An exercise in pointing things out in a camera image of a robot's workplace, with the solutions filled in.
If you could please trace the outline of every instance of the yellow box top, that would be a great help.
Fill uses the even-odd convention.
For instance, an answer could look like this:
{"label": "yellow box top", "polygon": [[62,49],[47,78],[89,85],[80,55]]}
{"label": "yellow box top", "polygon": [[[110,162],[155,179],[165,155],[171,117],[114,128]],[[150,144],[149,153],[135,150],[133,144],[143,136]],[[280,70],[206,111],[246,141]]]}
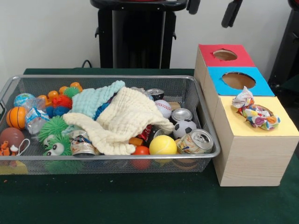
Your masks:
{"label": "yellow box top", "polygon": [[219,96],[234,136],[299,136],[299,132],[277,97],[254,97],[261,105],[279,116],[280,124],[273,130],[254,128],[237,109],[232,106],[232,96]]}

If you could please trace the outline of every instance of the black stand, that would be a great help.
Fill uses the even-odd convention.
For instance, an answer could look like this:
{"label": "black stand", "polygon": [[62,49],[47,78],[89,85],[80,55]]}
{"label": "black stand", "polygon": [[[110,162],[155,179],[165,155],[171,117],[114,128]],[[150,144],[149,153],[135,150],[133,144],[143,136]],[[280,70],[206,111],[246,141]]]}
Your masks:
{"label": "black stand", "polygon": [[99,8],[102,68],[169,68],[176,16],[187,0],[91,0]]}
{"label": "black stand", "polygon": [[269,79],[272,88],[299,74],[299,12],[292,10]]}

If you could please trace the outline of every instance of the green spiky ball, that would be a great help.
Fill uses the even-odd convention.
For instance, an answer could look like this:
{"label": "green spiky ball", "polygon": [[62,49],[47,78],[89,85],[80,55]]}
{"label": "green spiky ball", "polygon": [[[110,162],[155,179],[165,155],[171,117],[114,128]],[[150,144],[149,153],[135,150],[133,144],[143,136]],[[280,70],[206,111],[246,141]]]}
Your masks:
{"label": "green spiky ball", "polygon": [[65,135],[63,136],[62,134],[56,135],[54,138],[49,140],[49,146],[46,147],[46,150],[52,149],[53,145],[55,143],[61,143],[64,146],[64,152],[61,155],[72,155],[71,154],[71,142],[70,138]]}
{"label": "green spiky ball", "polygon": [[79,93],[79,89],[77,87],[69,87],[64,91],[64,95],[71,98]]}
{"label": "green spiky ball", "polygon": [[[61,143],[64,146],[64,152],[61,155],[71,155],[71,143],[68,136],[57,135],[49,140],[49,146],[46,150],[52,149],[55,143]],[[50,174],[77,174],[82,170],[82,161],[77,160],[56,160],[46,161],[45,168]]]}
{"label": "green spiky ball", "polygon": [[38,139],[41,143],[51,134],[53,135],[61,135],[61,132],[68,127],[66,122],[62,117],[56,116],[50,119],[47,123],[45,123],[40,130],[38,135]]}
{"label": "green spiky ball", "polygon": [[49,161],[45,168],[50,174],[77,174],[82,170],[83,163],[78,160]]}

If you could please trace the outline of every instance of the orange spiky ball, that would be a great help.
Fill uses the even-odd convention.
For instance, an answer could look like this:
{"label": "orange spiky ball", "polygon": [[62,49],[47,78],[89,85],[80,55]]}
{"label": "orange spiky ball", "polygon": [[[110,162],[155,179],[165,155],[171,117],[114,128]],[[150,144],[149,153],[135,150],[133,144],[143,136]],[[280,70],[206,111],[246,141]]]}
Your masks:
{"label": "orange spiky ball", "polygon": [[65,95],[60,95],[59,97],[52,100],[53,107],[64,106],[71,109],[73,101]]}

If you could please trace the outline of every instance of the cardboard box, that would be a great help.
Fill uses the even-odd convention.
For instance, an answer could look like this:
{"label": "cardboard box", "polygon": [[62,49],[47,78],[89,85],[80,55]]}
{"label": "cardboard box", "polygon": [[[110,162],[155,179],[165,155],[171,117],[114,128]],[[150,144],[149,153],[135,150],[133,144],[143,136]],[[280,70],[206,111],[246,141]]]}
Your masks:
{"label": "cardboard box", "polygon": [[236,96],[246,86],[254,96],[274,96],[266,80],[255,67],[208,67],[203,93],[212,119],[218,96]]}
{"label": "cardboard box", "polygon": [[201,85],[205,82],[208,67],[255,67],[255,65],[242,45],[200,44],[194,77]]}
{"label": "cardboard box", "polygon": [[232,96],[219,96],[214,126],[221,153],[213,159],[220,186],[278,186],[299,141],[299,132],[277,97],[255,97],[280,117],[273,130],[253,128],[232,106]]}

